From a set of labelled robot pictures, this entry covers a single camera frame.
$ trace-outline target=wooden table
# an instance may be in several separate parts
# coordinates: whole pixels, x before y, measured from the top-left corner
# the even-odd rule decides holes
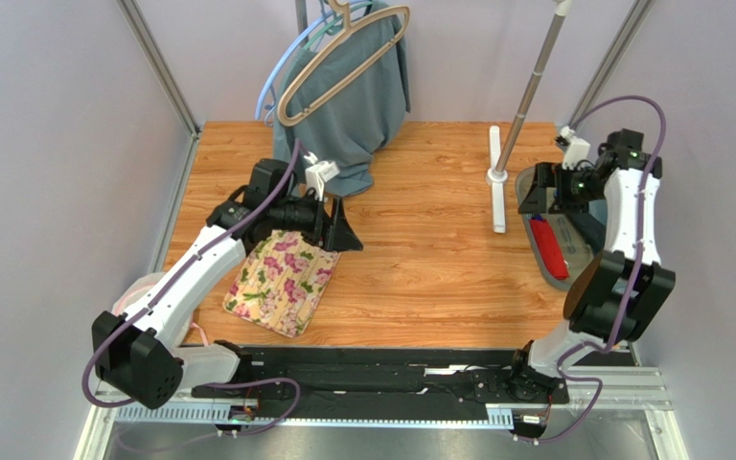
[[[502,127],[502,139],[508,124]],[[221,307],[230,272],[195,314],[210,340],[239,344],[515,348],[561,319],[565,294],[541,277],[518,216],[514,182],[560,161],[555,128],[527,124],[510,159],[506,235],[493,233],[487,123],[408,123],[372,166],[376,185],[346,199],[365,245],[344,253],[306,332],[287,338]],[[212,209],[271,156],[271,129],[209,123],[172,237],[169,268]],[[199,342],[191,331],[188,342]]]

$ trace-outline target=teal shirt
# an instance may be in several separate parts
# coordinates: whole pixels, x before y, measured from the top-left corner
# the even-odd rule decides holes
[[[374,9],[387,8],[377,2]],[[303,110],[387,43],[402,27],[398,17],[384,18],[357,31],[336,47],[311,73],[289,101],[288,115]],[[281,94],[316,55],[301,49],[281,88]],[[374,185],[369,172],[374,152],[399,133],[404,113],[410,111],[404,38],[351,84],[295,126],[283,126],[275,117],[274,157],[288,161],[299,138],[317,158],[332,160],[340,174],[326,183],[326,192],[356,195]],[[297,177],[305,180],[303,161]]]

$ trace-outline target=garment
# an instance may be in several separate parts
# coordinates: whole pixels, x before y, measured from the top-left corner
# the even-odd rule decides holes
[[[381,2],[376,10],[388,8]],[[384,18],[357,31],[303,82],[288,104],[289,116],[319,98],[387,43],[402,27],[396,16]],[[281,94],[316,55],[300,50],[287,71]],[[299,138],[322,160],[333,160],[339,176],[326,183],[326,192],[338,196],[364,192],[374,184],[368,172],[376,150],[399,133],[404,113],[410,111],[404,38],[356,80],[295,126],[274,125],[274,157],[288,161]],[[297,176],[305,178],[307,165],[297,163]]]
[[[273,232],[249,254],[223,308],[296,337],[309,325],[338,260],[338,253],[305,243],[299,233]]]

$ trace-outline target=gray wall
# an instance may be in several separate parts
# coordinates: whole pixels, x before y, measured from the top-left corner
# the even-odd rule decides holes
[[[116,2],[0,2],[0,458],[73,455],[90,323],[150,267],[187,148]]]
[[[640,353],[663,371],[692,458],[736,458],[736,2],[658,0],[606,92],[651,96],[669,117],[656,240],[678,285]],[[650,149],[656,117],[633,104],[585,134],[635,127]]]
[[[297,37],[290,0],[138,0],[199,121],[252,120],[268,74]],[[319,4],[308,0],[310,21]],[[550,0],[390,0],[411,8],[410,120],[516,113],[552,20]],[[576,0],[529,120],[566,122],[633,0]]]

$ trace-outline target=beige hanger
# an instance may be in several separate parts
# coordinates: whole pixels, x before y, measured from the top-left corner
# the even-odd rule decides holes
[[[326,45],[319,53],[317,53],[317,55],[311,60],[311,62],[306,65],[306,67],[300,72],[300,74],[297,75],[294,81],[292,81],[291,84],[286,88],[286,92],[283,93],[283,96],[280,98],[280,101],[277,105],[277,119],[280,120],[280,123],[282,123],[284,126],[293,127],[294,125],[297,125],[298,123],[303,121],[303,119],[311,115],[314,110],[320,107],[320,105],[325,104],[336,93],[340,92],[342,88],[348,86],[349,84],[351,84],[352,81],[356,80],[357,77],[362,74],[362,72],[365,72],[368,67],[371,67],[374,62],[380,60],[380,58],[385,53],[396,46],[397,42],[402,39],[404,31],[405,29],[407,29],[407,24],[410,22],[410,8],[404,5],[385,8],[383,10],[372,12],[362,19],[359,19],[354,24],[351,23],[351,6],[348,4],[348,2],[342,4],[339,3],[338,0],[329,0],[329,5],[332,7],[332,10],[335,13],[339,14],[342,17],[342,31],[334,36],[331,43]],[[331,89],[323,93],[323,95],[317,98],[316,101],[310,103],[308,107],[303,109],[303,111],[294,116],[288,116],[288,102],[291,101],[291,98],[294,97],[294,94],[297,92],[298,89],[300,89],[300,85],[303,84],[304,81],[306,81],[309,75],[311,75],[311,72],[313,72],[320,65],[320,63],[323,61],[323,59],[326,58],[326,56],[332,53],[334,48],[342,44],[342,42],[347,40],[356,31],[363,29],[366,26],[373,24],[381,19],[389,16],[395,16],[397,14],[404,14],[404,21],[402,22],[402,28],[393,36],[393,38],[382,45],[381,48],[379,48],[375,53],[368,57],[365,62],[362,62],[356,69],[354,69],[339,83],[335,84],[334,86],[332,86]]]

